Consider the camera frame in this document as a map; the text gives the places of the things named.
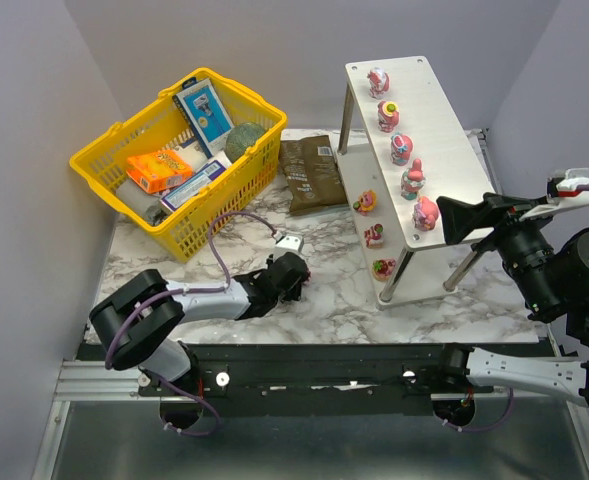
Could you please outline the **pink toy orange plate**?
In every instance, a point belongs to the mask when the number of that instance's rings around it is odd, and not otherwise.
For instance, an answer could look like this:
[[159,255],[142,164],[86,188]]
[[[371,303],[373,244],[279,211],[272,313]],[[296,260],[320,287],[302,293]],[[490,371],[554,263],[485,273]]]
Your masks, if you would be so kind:
[[377,206],[377,194],[369,189],[364,191],[353,203],[352,208],[360,215],[369,215]]

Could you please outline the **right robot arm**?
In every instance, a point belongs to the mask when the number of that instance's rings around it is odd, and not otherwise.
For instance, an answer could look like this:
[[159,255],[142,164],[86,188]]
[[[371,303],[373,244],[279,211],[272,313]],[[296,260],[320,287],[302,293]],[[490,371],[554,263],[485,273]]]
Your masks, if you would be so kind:
[[[550,323],[564,317],[568,335],[589,347],[589,228],[556,251],[541,230],[559,213],[559,202],[486,193],[478,204],[440,196],[437,205],[449,245],[461,243],[475,230],[490,231],[472,246],[461,273],[468,272],[482,254],[497,252],[530,319]],[[589,361],[520,358],[478,347],[449,347],[441,370],[450,381],[465,385],[516,388],[589,409]]]

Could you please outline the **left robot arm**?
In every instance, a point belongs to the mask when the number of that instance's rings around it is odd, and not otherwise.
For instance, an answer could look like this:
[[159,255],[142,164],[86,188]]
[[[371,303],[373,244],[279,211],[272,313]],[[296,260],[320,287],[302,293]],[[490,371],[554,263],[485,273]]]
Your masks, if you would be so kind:
[[298,301],[309,276],[306,262],[291,252],[222,286],[168,281],[148,269],[96,305],[89,320],[106,351],[108,369],[138,368],[173,382],[196,365],[185,346],[169,339],[175,327],[263,317],[281,301]]

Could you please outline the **pink toy blue bow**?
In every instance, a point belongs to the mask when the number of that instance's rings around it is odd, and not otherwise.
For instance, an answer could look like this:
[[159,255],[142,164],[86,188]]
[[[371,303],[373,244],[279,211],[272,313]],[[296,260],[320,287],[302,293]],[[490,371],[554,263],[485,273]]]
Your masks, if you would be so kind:
[[390,142],[390,158],[393,164],[404,166],[410,160],[413,151],[412,139],[401,132],[395,132],[391,136]]

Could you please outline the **red strawberry cake toy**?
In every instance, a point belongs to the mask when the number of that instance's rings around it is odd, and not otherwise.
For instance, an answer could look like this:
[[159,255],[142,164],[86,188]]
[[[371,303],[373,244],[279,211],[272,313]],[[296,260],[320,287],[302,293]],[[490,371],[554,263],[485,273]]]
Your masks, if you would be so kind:
[[363,237],[365,240],[365,246],[368,249],[382,248],[385,243],[383,225],[381,223],[376,223],[368,227],[364,231]]

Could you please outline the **pink bear strawberry toy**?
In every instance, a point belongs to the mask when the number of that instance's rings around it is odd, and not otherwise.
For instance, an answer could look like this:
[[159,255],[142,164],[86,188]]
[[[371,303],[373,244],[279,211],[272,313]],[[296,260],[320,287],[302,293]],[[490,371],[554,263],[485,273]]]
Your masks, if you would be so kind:
[[386,282],[392,275],[396,265],[395,259],[377,259],[372,263],[372,275],[376,280]]

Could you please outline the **pink white bunny toy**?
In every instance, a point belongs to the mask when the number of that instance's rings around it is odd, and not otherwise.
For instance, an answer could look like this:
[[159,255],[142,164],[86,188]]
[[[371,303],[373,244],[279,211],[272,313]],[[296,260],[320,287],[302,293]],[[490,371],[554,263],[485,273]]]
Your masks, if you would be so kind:
[[390,86],[390,78],[387,72],[380,67],[374,67],[368,72],[367,79],[370,85],[370,96],[375,99],[382,99]]

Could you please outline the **pink toy yellow top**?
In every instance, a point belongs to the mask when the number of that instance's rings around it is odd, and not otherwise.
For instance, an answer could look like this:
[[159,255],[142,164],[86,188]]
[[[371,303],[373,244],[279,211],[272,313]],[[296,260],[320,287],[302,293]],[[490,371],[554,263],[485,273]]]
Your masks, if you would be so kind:
[[394,101],[381,100],[377,106],[378,128],[384,133],[392,133],[399,123],[399,107]]

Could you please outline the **pink mushroom toy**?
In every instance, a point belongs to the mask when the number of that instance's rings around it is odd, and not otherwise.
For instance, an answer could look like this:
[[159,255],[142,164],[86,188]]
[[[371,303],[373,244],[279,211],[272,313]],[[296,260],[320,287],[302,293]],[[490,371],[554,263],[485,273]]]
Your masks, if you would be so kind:
[[406,200],[415,200],[420,190],[425,185],[426,179],[423,173],[422,160],[416,158],[411,166],[406,169],[401,177],[401,196]]

